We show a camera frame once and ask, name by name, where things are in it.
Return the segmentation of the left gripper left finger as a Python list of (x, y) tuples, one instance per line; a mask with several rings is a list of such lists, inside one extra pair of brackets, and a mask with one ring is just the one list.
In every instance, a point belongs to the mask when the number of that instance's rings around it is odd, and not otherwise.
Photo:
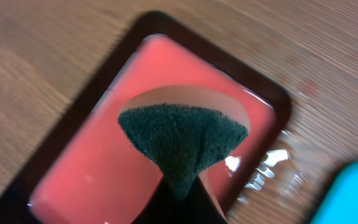
[(146, 206), (132, 224), (174, 224), (177, 217), (177, 200), (168, 182), (162, 178)]

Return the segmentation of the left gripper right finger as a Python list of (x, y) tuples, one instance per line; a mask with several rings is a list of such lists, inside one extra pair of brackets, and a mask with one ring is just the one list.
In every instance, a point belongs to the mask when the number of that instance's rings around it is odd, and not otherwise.
[(178, 202), (178, 222), (180, 224), (227, 224), (199, 177), (193, 182), (188, 196)]

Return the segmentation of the dark green sponge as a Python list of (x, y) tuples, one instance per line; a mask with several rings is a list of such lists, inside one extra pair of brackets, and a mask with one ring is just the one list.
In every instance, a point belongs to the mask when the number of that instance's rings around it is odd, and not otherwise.
[(219, 91), (168, 85), (131, 98), (117, 119), (131, 144), (158, 166), (183, 200), (197, 176), (249, 135), (243, 105)]

